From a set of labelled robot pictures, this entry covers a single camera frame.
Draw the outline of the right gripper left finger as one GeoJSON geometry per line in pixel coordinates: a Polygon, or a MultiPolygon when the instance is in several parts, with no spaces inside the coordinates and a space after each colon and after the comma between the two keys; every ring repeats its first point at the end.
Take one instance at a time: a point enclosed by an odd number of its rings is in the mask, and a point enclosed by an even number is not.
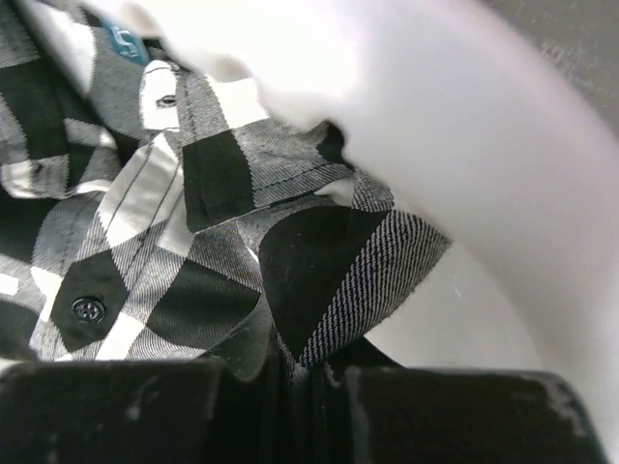
{"type": "Polygon", "coordinates": [[[5,463],[306,463],[271,333],[194,361],[29,362],[1,376],[5,463]]]}

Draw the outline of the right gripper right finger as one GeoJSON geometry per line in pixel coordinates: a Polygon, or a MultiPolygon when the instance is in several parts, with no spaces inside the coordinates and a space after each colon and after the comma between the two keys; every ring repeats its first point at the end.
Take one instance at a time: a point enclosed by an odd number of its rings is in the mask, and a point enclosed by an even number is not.
{"type": "Polygon", "coordinates": [[[579,397],[541,371],[406,368],[366,339],[312,375],[313,463],[600,463],[579,397]]]}

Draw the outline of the black white plaid shirt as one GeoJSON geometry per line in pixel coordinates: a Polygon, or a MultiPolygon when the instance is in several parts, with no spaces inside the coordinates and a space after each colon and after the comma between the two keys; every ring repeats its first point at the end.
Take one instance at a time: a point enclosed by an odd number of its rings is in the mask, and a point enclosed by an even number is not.
{"type": "Polygon", "coordinates": [[[449,246],[342,145],[77,1],[3,2],[2,357],[194,359],[272,317],[304,374],[449,246]]]}

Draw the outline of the white plastic basin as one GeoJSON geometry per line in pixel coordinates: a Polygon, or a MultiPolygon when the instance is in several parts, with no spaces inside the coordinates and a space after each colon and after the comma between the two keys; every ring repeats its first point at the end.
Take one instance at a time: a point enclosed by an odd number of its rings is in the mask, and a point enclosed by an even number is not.
{"type": "MultiPolygon", "coordinates": [[[[479,1],[77,1],[341,155],[449,241],[362,337],[417,369],[541,371],[618,459],[618,142],[479,1]]],[[[312,375],[284,393],[311,462],[312,375]]]]}

